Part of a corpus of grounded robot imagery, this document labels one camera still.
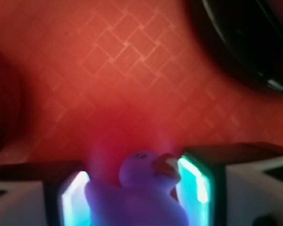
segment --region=glowing blue light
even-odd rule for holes
[[[179,203],[186,211],[189,225],[209,225],[209,179],[185,157],[178,160],[181,181],[176,185]]]
[[[85,171],[79,172],[62,194],[65,226],[91,225],[90,207],[85,197],[85,185],[90,181]]]

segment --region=red patterned background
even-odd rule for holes
[[[0,51],[23,90],[0,164],[79,159],[116,182],[142,148],[283,145],[283,96],[216,65],[183,0],[0,0]]]

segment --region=duck beak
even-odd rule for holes
[[[176,180],[177,182],[180,181],[177,158],[175,158],[175,156],[172,154],[163,154],[152,162],[152,167],[155,169],[156,174],[163,174]]]

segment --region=duck head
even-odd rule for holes
[[[177,158],[172,154],[159,156],[151,151],[139,151],[129,155],[119,171],[122,187],[155,186],[167,192],[180,181]]]

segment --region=plastic toy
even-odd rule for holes
[[[170,195],[180,181],[177,159],[140,151],[123,162],[122,187],[91,180],[85,195],[91,208],[92,225],[187,226],[183,208]]]

